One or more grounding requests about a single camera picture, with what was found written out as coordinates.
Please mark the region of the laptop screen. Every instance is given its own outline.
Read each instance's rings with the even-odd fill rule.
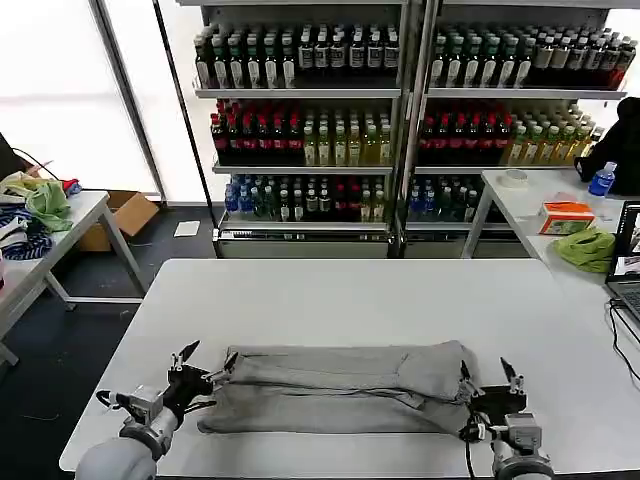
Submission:
[[[618,224],[610,280],[640,279],[640,202],[625,202]]]

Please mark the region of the green cloth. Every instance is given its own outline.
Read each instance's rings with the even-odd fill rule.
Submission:
[[[0,193],[7,191],[24,197],[27,211],[40,220],[49,232],[71,229],[73,222],[65,219],[71,207],[62,189],[62,182],[16,172],[0,182]]]
[[[47,182],[38,186],[27,197],[27,210],[38,218],[50,232],[69,230],[73,225],[64,217],[69,215],[69,202],[60,182]]]
[[[607,273],[613,256],[616,237],[597,227],[556,240],[554,250],[567,262],[580,270]]]

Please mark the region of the gray pants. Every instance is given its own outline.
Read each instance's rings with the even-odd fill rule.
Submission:
[[[428,347],[230,347],[238,352],[207,433],[307,432],[457,435],[469,412],[459,391],[459,342]]]

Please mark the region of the black cable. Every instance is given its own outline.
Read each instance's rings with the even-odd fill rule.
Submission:
[[[616,307],[614,307],[613,302],[610,301],[609,302],[609,318],[611,319],[611,329],[613,330],[613,350],[622,358],[622,360],[624,360],[624,363],[627,365],[627,368],[629,369],[629,373],[633,375],[633,377],[636,380],[640,381],[640,375],[636,373],[633,366],[631,365],[631,362],[629,361],[627,356],[622,352],[622,350],[620,350],[620,347],[618,346],[618,328],[616,327],[616,322],[615,322],[615,319],[613,318],[612,311],[616,312],[616,315],[618,316],[618,318],[620,318],[622,322],[627,326],[627,328],[631,331],[631,333],[636,338],[636,340],[638,339],[638,336],[635,334],[635,332],[631,330],[631,327],[622,318],[622,315],[618,313],[618,311],[616,310]]]
[[[36,162],[36,164],[42,168],[45,172],[47,172],[49,175],[51,175],[53,178],[55,178],[56,180],[58,180],[59,182],[61,181],[58,177],[56,177],[53,172],[51,172],[51,170],[49,170],[47,167],[45,167],[44,165],[42,165],[38,160],[36,160],[35,158],[33,158],[30,154],[28,154],[27,152],[25,152],[24,150],[20,150],[19,148],[13,148],[11,147],[12,150],[14,152],[20,152],[24,155],[26,155],[27,157],[29,157],[31,160],[33,160],[34,162]]]

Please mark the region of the water bottle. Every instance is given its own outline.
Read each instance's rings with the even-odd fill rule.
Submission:
[[[618,165],[607,162],[602,170],[598,170],[589,184],[589,193],[596,197],[605,197],[616,179],[613,173]]]

